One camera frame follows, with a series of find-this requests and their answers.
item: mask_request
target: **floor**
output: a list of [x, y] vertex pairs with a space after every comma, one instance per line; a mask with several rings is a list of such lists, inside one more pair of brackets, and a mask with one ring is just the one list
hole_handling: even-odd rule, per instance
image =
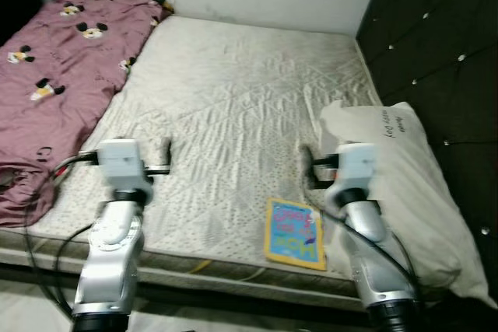
[[[66, 290], [68, 299], [74, 291]], [[333, 326], [292, 319], [220, 310], [177, 307], [137, 299], [129, 331], [141, 332], [368, 332], [361, 327]], [[69, 321], [47, 301], [36, 285], [0, 280], [2, 330], [68, 332]]]

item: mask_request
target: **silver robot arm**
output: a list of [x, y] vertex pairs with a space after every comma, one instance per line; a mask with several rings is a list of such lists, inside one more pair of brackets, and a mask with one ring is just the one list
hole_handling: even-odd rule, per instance
[[150, 175], [168, 174], [170, 167], [144, 167], [139, 145], [132, 139], [105, 141], [97, 156], [113, 201], [106, 203], [90, 230], [72, 330], [122, 332], [128, 329], [144, 245], [142, 213], [153, 199]]
[[[325, 213], [336, 222], [339, 217], [342, 220], [339, 223], [345, 223], [364, 236], [342, 228], [340, 241], [349, 255], [356, 289], [373, 326], [379, 331], [421, 330], [417, 293], [414, 284], [405, 276], [409, 271], [407, 259], [393, 232], [384, 223], [378, 203], [367, 199], [375, 170], [375, 146], [340, 145], [338, 155], [319, 160], [313, 160], [306, 147], [301, 152], [308, 188], [327, 188]], [[313, 166], [337, 169], [335, 181], [319, 181]], [[380, 255], [375, 245], [405, 269], [405, 274]]]
[[[376, 243], [408, 270], [403, 252], [381, 218], [375, 201], [368, 201], [374, 175], [375, 147], [371, 144], [341, 145], [338, 149], [338, 177], [325, 191], [325, 211], [339, 212], [345, 223]], [[349, 254], [352, 276], [365, 308], [392, 299], [415, 299], [414, 289], [400, 271], [372, 246], [342, 230], [342, 245]]]

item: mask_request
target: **pillow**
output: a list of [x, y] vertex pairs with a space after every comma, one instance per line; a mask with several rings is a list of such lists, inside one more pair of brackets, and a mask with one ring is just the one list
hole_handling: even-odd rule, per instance
[[[384, 220], [403, 242], [421, 284], [449, 288], [460, 297], [481, 299], [496, 308], [488, 296], [472, 234], [451, 198], [415, 111], [407, 103], [343, 108], [335, 101], [321, 111], [322, 147], [334, 143], [332, 139], [336, 144], [377, 146], [369, 198], [379, 201]], [[338, 268], [348, 265], [346, 260]]]

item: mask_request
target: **dark tufted headboard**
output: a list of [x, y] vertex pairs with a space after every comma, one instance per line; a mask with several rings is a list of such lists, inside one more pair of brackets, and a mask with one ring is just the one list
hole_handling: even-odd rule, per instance
[[427, 132], [498, 298], [498, 0], [370, 0], [357, 35], [385, 105]]

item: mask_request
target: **book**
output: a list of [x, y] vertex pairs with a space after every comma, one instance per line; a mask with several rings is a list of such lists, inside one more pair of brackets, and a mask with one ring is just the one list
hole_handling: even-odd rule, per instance
[[320, 213], [305, 204], [270, 197], [265, 256], [283, 264], [325, 271]]

